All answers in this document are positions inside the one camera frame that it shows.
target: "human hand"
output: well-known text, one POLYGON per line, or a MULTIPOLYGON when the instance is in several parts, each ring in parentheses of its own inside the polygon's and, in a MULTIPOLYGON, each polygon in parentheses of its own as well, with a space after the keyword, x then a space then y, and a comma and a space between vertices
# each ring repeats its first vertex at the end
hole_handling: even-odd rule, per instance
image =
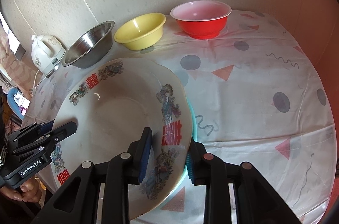
POLYGON ((31 177, 20 186, 22 194, 17 190, 4 186, 0 189, 0 192, 10 199, 23 201, 23 202, 38 202, 42 196, 42 192, 39 189, 39 182, 35 180, 35 177, 31 177))

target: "electric kettle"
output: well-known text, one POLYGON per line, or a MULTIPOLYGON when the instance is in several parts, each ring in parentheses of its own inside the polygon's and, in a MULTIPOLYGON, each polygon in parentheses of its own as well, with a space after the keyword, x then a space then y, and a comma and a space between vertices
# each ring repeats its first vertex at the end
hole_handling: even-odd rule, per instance
POLYGON ((58 69, 66 50, 55 37, 50 35, 38 37, 33 35, 32 41, 33 63, 46 77, 50 77, 58 69))

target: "white ceramic plate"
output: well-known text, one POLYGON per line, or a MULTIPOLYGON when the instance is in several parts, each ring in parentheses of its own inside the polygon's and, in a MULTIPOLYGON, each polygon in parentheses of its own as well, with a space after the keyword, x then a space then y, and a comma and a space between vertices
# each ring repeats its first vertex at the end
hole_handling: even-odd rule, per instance
POLYGON ((77 132, 51 155, 58 186, 82 162, 98 164, 127 151, 146 126, 152 129, 153 149, 143 183, 128 190, 130 219, 159 205, 179 182, 192 117, 184 88, 166 67, 124 58, 93 70, 70 91, 53 128, 68 121, 77 123, 77 132))

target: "yellow bowl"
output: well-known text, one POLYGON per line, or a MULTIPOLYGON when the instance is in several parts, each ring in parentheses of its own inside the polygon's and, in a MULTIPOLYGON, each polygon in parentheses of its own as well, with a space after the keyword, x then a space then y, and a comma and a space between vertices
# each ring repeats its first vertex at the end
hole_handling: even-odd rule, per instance
POLYGON ((130 50, 145 49, 161 39, 165 21, 161 13, 141 15, 121 26, 114 40, 130 50))

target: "pink triangle pattern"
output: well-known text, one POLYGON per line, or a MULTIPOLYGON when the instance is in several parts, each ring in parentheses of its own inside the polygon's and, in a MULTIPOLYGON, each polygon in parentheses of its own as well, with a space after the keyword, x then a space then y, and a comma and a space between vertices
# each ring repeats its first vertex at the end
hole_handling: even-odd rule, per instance
POLYGON ((219 78, 223 79, 224 81, 227 81, 232 70, 233 70, 234 64, 217 69, 215 71, 213 71, 212 73, 215 76, 218 76, 219 78))
POLYGON ((304 220, 305 220, 305 215, 303 215, 303 216, 299 217, 299 221, 300 221, 301 223, 303 223, 303 222, 304 222, 304 220))
POLYGON ((301 48, 300 48, 299 46, 294 46, 293 48, 296 49, 296 50, 298 50, 298 51, 299 51, 300 53, 302 53, 303 55, 305 55, 304 52, 301 50, 301 48))
POLYGON ((173 35, 178 35, 178 36, 185 36, 187 37, 187 33, 185 31, 181 31, 181 32, 176 32, 176 33, 173 33, 173 35))
POLYGON ((242 15, 243 17, 248 17, 248 18, 252 18, 252 19, 254 19, 254 17, 253 17, 253 16, 251 16, 251 15, 249 15, 249 14, 240 14, 240 15, 242 15))
POLYGON ((290 143, 291 137, 289 137, 287 140, 283 141, 281 144, 275 147, 275 149, 279 151, 282 155, 284 155, 287 158, 287 160, 289 160, 290 143))
POLYGON ((249 26, 249 28, 254 29, 254 30, 258 30, 259 29, 259 25, 249 26))
POLYGON ((185 205, 185 187, 179 190, 179 192, 163 207, 161 207, 160 210, 183 213, 184 205, 185 205))

